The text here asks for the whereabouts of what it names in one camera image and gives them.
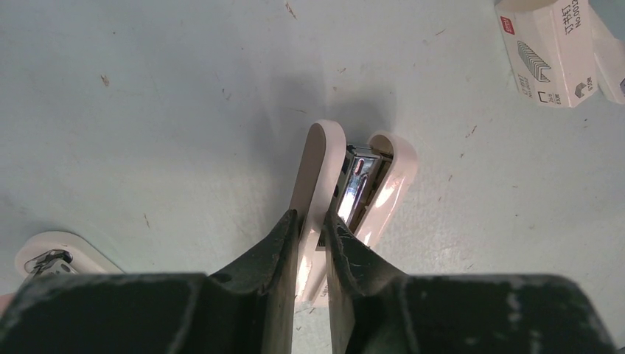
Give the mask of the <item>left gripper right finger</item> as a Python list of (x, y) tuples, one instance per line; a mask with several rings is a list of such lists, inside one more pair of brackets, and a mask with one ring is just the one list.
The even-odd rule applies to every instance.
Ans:
[(323, 226), (334, 353), (616, 353), (581, 288), (554, 274), (411, 275)]

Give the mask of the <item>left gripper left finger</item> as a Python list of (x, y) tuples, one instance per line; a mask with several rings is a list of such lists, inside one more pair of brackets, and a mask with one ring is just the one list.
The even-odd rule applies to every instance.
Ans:
[(289, 353), (298, 215), (219, 271), (84, 274), (26, 283), (1, 318), (3, 353)]

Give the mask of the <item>white stapler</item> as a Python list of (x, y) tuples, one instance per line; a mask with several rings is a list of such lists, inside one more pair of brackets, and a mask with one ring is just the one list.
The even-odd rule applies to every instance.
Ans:
[(335, 210), (352, 234), (376, 246), (418, 170), (414, 147), (387, 131), (364, 145), (349, 144), (341, 125), (320, 119), (308, 131), (290, 208), (301, 224), (295, 300), (314, 308), (329, 302), (325, 215)]

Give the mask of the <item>beige stapler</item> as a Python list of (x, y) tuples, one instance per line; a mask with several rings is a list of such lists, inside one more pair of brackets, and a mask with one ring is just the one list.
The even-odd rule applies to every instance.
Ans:
[(25, 279), (44, 274), (121, 274), (122, 270), (82, 237), (70, 232), (32, 236), (15, 256)]

